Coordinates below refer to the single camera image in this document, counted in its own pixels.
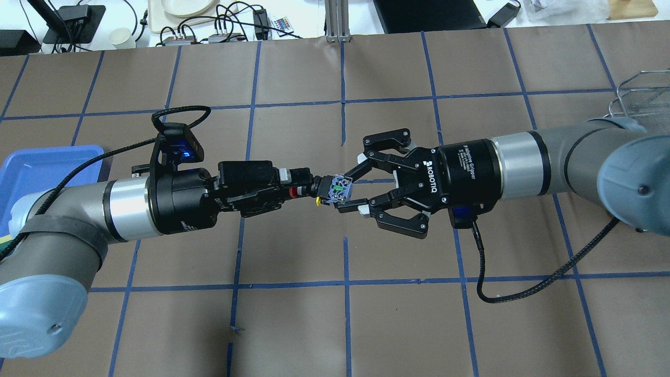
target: gray strap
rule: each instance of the gray strap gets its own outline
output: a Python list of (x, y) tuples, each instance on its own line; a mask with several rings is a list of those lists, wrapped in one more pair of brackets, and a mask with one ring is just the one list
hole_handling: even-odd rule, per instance
[(107, 256), (107, 240), (103, 233), (94, 225), (73, 217), (38, 215), (25, 223), (20, 233), (66, 233), (73, 235), (90, 245), (100, 258), (102, 266)]

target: robotic arm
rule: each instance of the robotic arm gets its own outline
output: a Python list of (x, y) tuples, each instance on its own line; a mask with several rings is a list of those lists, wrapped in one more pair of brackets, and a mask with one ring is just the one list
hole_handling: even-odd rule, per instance
[[(432, 149), (416, 147), (400, 129), (365, 137), (359, 164), (343, 175), (232, 161), (220, 162), (212, 177), (202, 168), (178, 170), (204, 159), (191, 127), (209, 110), (187, 110), (206, 114), (191, 125), (154, 114), (151, 161), (134, 166), (133, 178), (32, 195), (14, 206), (10, 228), (20, 238), (0, 256), (0, 357), (38, 357), (65, 343), (108, 244), (206, 229), (219, 212), (251, 217), (300, 197), (425, 238), (430, 215), (441, 209), (455, 228), (470, 228), (500, 199), (575, 191), (630, 225), (670, 235), (670, 136), (647, 136), (613, 119)], [(393, 174), (397, 188), (351, 200), (352, 183), (372, 168)], [(418, 214), (387, 213), (401, 205)]]

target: wooden board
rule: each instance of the wooden board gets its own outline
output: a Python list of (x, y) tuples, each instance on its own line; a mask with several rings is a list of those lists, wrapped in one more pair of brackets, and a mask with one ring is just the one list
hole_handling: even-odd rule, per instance
[(609, 0), (610, 17), (608, 19), (630, 19), (654, 17), (659, 10), (652, 0)]

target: metal post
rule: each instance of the metal post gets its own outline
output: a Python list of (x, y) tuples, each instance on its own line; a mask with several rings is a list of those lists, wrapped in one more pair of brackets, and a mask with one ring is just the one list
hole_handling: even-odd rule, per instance
[(326, 40), (329, 43), (349, 42), (349, 0), (325, 0)]

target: white plate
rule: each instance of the white plate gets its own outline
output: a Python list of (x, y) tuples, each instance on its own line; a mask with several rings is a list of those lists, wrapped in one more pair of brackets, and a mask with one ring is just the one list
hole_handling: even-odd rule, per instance
[(166, 13), (187, 18), (204, 12), (214, 0), (161, 0)]

